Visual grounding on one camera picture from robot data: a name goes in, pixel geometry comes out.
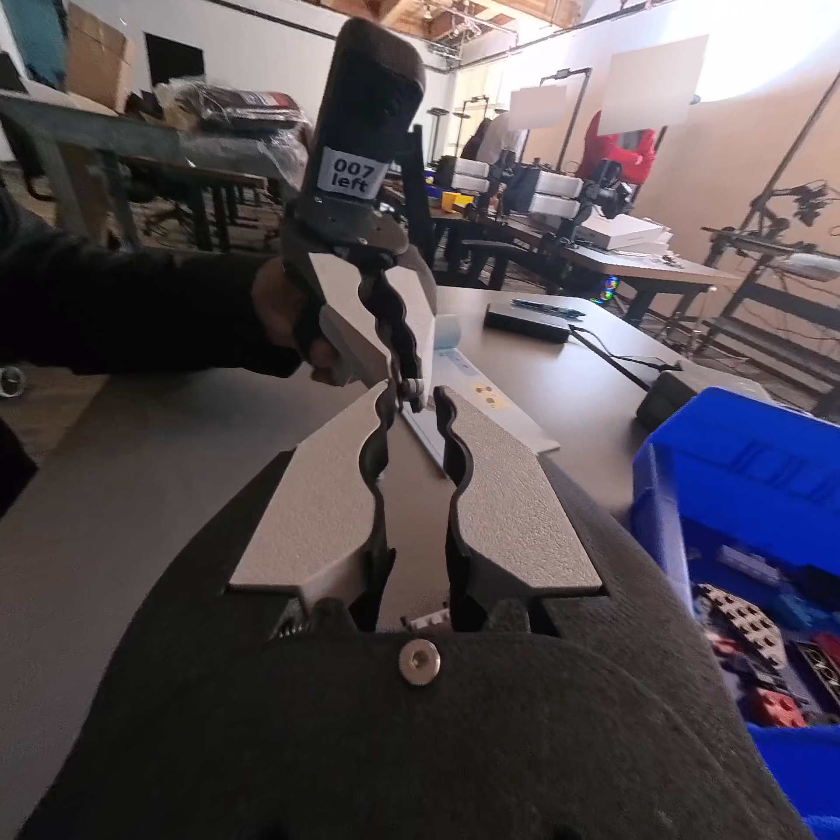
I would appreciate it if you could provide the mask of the cardboard box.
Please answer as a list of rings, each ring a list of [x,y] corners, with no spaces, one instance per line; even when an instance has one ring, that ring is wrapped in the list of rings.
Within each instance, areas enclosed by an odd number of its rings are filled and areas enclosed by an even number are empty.
[[[132,41],[75,3],[67,6],[67,26],[67,92],[124,113],[132,92]]]

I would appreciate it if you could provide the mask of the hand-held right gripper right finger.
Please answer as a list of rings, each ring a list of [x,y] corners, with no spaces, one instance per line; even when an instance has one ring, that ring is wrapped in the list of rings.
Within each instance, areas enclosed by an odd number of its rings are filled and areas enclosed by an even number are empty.
[[[544,602],[603,594],[602,578],[534,452],[465,397],[434,388],[443,470],[455,486],[445,543],[449,611],[477,632],[505,604],[548,632]]]

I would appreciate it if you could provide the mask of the black office chair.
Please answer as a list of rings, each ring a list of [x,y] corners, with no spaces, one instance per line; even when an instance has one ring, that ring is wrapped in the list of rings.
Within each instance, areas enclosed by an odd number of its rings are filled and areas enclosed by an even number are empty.
[[[417,123],[395,158],[403,195],[397,210],[406,221],[409,242],[437,285],[500,291],[511,253],[517,250],[511,228],[485,209],[434,212],[428,203],[423,147],[423,128]]]

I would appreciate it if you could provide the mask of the pile of colourful toy bricks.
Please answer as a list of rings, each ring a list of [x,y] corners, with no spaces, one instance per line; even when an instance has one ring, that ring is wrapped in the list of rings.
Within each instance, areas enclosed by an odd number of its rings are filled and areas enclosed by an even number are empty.
[[[839,723],[839,578],[709,542],[687,550],[693,608],[747,723]]]

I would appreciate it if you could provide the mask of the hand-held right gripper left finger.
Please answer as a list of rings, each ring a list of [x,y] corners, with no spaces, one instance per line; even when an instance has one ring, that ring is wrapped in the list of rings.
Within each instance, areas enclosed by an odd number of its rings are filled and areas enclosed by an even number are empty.
[[[231,590],[289,596],[306,616],[334,599],[361,631],[376,629],[395,559],[378,487],[393,397],[393,383],[373,385],[296,447]]]

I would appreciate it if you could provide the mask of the wooden top table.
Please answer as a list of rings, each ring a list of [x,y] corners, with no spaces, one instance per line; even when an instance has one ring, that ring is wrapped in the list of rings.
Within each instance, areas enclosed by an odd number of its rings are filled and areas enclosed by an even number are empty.
[[[690,314],[696,301],[703,314],[712,294],[734,292],[741,282],[727,272],[672,255],[625,254],[589,245],[550,248],[544,243],[535,252],[563,264],[561,276],[553,284],[570,297],[603,306],[621,285],[630,287],[633,297],[623,319],[635,327],[653,312],[658,297],[672,296],[677,301],[671,314],[664,316],[666,327],[687,325],[693,329],[699,321]]]

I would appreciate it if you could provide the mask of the grey black brick model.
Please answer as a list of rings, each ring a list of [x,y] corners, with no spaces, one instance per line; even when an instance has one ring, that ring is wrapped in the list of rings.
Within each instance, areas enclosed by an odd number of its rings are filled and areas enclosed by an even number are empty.
[[[449,634],[453,632],[449,604],[446,602],[434,612],[415,618],[401,617],[401,630],[418,636]]]

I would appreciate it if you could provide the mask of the dark blue pen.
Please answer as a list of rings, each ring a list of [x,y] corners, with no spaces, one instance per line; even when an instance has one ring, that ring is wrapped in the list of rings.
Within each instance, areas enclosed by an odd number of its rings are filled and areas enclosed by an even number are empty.
[[[585,311],[580,311],[572,308],[557,307],[553,304],[543,303],[526,299],[512,299],[511,305],[520,309],[528,309],[548,316],[557,317],[567,320],[582,320],[585,317]]]

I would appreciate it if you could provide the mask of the black cube device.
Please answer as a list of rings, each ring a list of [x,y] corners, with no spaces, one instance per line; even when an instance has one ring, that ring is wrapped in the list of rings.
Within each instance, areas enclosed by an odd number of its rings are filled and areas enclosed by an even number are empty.
[[[644,430],[653,432],[691,399],[710,387],[763,403],[776,404],[772,395],[760,383],[729,371],[719,371],[684,360],[679,363],[678,370],[659,374],[640,403],[636,420]]]

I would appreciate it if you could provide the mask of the black frame rig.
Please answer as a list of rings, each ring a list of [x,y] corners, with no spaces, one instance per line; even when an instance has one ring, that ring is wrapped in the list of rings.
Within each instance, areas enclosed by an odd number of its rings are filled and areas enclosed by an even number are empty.
[[[782,175],[838,93],[835,77],[796,135],[738,227],[704,227],[710,235],[705,266],[716,268],[728,253],[752,260],[721,314],[705,322],[697,351],[720,341],[736,343],[774,362],[825,382],[838,379],[838,307],[794,294],[787,279],[834,282],[838,255],[816,244],[784,240],[794,221],[811,228],[823,211],[838,204],[838,190],[827,181],[780,186]]]

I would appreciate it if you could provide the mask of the blue plastic storage bin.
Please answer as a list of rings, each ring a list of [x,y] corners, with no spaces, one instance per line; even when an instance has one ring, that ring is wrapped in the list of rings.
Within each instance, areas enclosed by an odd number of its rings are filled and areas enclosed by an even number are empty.
[[[782,792],[817,839],[839,838],[839,727],[747,730]]]
[[[631,532],[698,624],[690,546],[839,573],[838,456],[837,425],[706,389],[636,454]]]

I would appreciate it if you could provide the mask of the person's left forearm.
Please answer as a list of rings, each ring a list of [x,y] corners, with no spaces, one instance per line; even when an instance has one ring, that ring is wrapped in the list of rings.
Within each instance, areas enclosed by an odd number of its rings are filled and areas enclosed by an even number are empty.
[[[245,369],[288,377],[252,289],[267,259],[119,253],[48,225],[1,191],[1,356],[78,375]]]

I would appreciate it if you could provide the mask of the flat black box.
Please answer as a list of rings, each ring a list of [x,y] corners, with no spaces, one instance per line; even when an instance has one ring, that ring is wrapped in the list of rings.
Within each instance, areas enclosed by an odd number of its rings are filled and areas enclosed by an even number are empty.
[[[523,308],[513,302],[491,303],[486,309],[483,326],[553,344],[564,344],[571,336],[569,323],[560,315]]]

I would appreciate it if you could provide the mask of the grey desk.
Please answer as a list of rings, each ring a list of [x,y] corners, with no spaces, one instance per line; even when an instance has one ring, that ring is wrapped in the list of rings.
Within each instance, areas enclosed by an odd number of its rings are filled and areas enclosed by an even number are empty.
[[[462,351],[554,438],[558,467],[617,516],[642,392],[574,340],[486,331],[503,292],[445,288]],[[362,394],[301,370],[105,385],[2,521],[2,838],[60,771],[130,620],[174,557],[269,462]]]

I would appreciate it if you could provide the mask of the light blue instruction booklet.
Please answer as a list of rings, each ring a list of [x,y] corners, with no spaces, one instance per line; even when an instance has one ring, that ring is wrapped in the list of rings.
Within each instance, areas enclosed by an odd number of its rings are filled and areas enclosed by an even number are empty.
[[[455,315],[436,316],[432,387],[445,386],[455,391],[535,454],[558,450],[560,444],[468,360],[459,349],[460,337],[460,322]],[[432,462],[443,472],[445,441],[438,431],[433,396],[428,395],[422,412],[408,411],[403,417]]]

